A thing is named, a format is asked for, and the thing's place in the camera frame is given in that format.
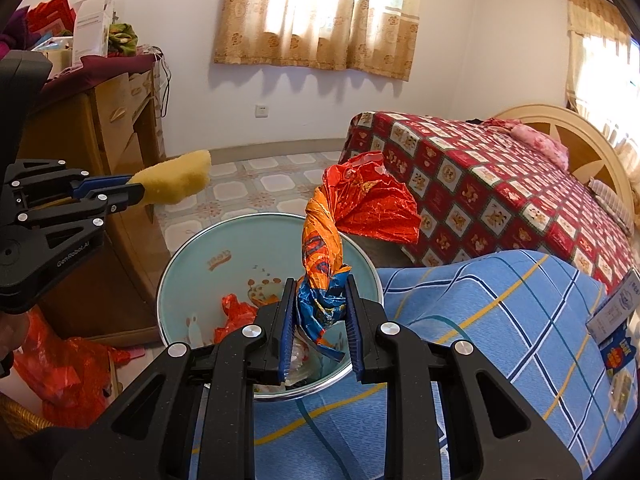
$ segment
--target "red checkered bedspread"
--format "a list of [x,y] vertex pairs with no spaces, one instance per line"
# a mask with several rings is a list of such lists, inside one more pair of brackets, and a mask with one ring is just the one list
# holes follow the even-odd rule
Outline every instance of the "red checkered bedspread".
[[485,126],[366,112],[341,161],[382,151],[422,217],[411,260],[439,266],[506,249],[553,254],[615,286],[633,259],[623,232],[588,190],[544,156]]

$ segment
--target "human hand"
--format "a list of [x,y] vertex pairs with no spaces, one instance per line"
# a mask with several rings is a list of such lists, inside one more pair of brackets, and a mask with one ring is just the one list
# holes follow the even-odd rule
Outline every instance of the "human hand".
[[0,314],[0,361],[7,357],[9,352],[19,348],[27,337],[29,330],[29,316],[27,313]]

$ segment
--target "wooden desk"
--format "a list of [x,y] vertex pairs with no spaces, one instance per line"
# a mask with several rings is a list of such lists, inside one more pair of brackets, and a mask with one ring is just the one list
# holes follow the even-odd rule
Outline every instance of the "wooden desk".
[[[153,71],[119,75],[31,116],[18,158],[64,159],[94,175],[165,157]],[[152,206],[106,220],[104,247],[38,302],[59,336],[126,346],[159,339],[156,289],[169,252]]]

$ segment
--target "bed headboard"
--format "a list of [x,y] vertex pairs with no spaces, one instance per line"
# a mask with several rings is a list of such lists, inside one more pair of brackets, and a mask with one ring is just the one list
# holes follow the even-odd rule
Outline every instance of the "bed headboard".
[[495,116],[518,119],[550,135],[569,149],[569,172],[581,183],[591,177],[615,190],[629,211],[634,210],[631,186],[618,156],[602,134],[580,115],[552,105],[524,105]]

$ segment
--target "wall outlet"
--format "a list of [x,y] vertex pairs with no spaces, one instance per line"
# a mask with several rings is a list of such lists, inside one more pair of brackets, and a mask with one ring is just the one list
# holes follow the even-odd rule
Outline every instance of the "wall outlet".
[[259,118],[269,117],[269,107],[265,105],[255,105],[255,116]]

